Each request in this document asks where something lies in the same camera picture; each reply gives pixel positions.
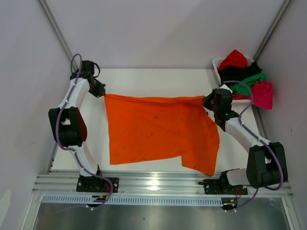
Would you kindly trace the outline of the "orange t shirt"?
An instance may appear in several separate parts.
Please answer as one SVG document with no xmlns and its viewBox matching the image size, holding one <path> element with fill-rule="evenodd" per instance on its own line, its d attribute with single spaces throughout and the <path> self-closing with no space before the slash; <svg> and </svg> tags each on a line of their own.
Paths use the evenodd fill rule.
<svg viewBox="0 0 307 230">
<path fill-rule="evenodd" d="M 203 96 L 105 96 L 112 165 L 180 157 L 184 167 L 212 176 L 220 137 Z"/>
</svg>

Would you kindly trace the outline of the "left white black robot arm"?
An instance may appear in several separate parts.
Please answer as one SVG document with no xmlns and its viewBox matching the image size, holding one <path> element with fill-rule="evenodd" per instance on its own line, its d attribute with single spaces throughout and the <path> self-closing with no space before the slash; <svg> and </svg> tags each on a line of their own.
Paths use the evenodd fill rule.
<svg viewBox="0 0 307 230">
<path fill-rule="evenodd" d="M 93 61 L 80 62 L 80 67 L 71 73 L 69 89 L 63 101 L 58 107 L 49 110 L 48 117 L 54 140 L 76 160 L 80 168 L 79 178 L 92 191 L 98 192 L 104 187 L 104 178 L 86 144 L 87 127 L 81 115 L 81 105 L 86 94 L 100 98 L 106 93 L 106 85 L 97 79 L 95 69 L 100 72 Z"/>
</svg>

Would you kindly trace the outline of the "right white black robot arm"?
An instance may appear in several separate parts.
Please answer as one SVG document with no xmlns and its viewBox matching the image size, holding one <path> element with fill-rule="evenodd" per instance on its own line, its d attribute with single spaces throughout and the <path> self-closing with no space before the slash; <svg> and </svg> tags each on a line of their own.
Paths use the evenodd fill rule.
<svg viewBox="0 0 307 230">
<path fill-rule="evenodd" d="M 220 190 L 228 194 L 239 185 L 272 191 L 281 189 L 288 180 L 283 145 L 258 136 L 245 125 L 242 114 L 232 109 L 232 94 L 228 89 L 212 90 L 203 99 L 202 105 L 213 112 L 217 126 L 231 135 L 248 153 L 246 168 L 221 173 Z"/>
</svg>

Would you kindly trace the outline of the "green t shirt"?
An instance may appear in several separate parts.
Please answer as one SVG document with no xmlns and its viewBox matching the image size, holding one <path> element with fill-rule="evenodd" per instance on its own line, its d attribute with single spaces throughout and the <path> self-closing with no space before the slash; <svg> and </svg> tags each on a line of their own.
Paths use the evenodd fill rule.
<svg viewBox="0 0 307 230">
<path fill-rule="evenodd" d="M 247 85 L 250 89 L 251 87 L 256 83 L 260 83 L 263 80 L 265 80 L 265 74 L 259 73 L 250 77 L 247 77 L 246 79 L 242 80 L 242 83 Z M 240 83 L 235 83 L 234 85 L 229 87 L 234 94 L 240 94 L 243 96 L 250 96 L 250 91 L 247 89 L 246 86 L 240 84 Z"/>
</svg>

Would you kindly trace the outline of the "black t shirt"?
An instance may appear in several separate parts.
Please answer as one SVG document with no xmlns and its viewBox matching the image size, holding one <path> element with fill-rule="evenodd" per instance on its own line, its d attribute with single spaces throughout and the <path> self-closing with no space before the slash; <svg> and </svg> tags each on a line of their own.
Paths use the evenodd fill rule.
<svg viewBox="0 0 307 230">
<path fill-rule="evenodd" d="M 252 62 L 250 66 L 245 68 L 228 67 L 224 70 L 219 70 L 218 75 L 220 82 L 225 81 L 242 81 L 247 77 L 259 74 L 262 69 L 258 66 L 256 62 Z"/>
</svg>

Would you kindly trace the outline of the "magenta t shirt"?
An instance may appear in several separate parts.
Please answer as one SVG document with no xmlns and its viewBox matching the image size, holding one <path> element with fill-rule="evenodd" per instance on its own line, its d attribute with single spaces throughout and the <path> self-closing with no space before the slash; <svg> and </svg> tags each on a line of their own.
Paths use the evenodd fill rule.
<svg viewBox="0 0 307 230">
<path fill-rule="evenodd" d="M 273 108 L 273 83 L 263 80 L 255 82 L 251 87 L 251 92 L 242 84 L 232 87 L 233 100 L 250 100 L 253 96 L 253 104 L 265 110 Z"/>
</svg>

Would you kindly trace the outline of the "red t shirt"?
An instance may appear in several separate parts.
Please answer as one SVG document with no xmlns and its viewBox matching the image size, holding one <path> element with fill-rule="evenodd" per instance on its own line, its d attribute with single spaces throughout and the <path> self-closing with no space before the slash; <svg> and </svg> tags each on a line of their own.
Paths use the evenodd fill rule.
<svg viewBox="0 0 307 230">
<path fill-rule="evenodd" d="M 218 70 L 224 70 L 228 67 L 245 68 L 248 66 L 248 60 L 238 50 L 233 50 L 219 65 Z"/>
</svg>

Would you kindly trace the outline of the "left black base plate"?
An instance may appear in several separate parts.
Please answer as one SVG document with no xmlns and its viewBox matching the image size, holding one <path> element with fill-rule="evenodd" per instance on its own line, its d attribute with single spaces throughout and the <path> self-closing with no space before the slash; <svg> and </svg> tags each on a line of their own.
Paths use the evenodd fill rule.
<svg viewBox="0 0 307 230">
<path fill-rule="evenodd" d="M 77 182 L 77 192 L 87 193 L 107 193 L 113 187 L 112 192 L 117 193 L 119 188 L 119 178 L 107 177 L 107 180 L 97 177 L 80 176 Z"/>
</svg>

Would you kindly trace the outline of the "aluminium mounting rail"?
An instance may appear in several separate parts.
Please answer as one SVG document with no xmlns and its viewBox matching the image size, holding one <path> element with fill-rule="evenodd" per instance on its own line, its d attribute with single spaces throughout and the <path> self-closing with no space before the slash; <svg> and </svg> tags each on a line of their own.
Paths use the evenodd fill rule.
<svg viewBox="0 0 307 230">
<path fill-rule="evenodd" d="M 209 179 L 193 172 L 125 172 L 104 171 L 105 177 L 119 178 L 118 195 L 129 196 L 203 196 L 199 182 Z M 75 194 L 79 172 L 51 171 L 36 177 L 33 193 Z"/>
</svg>

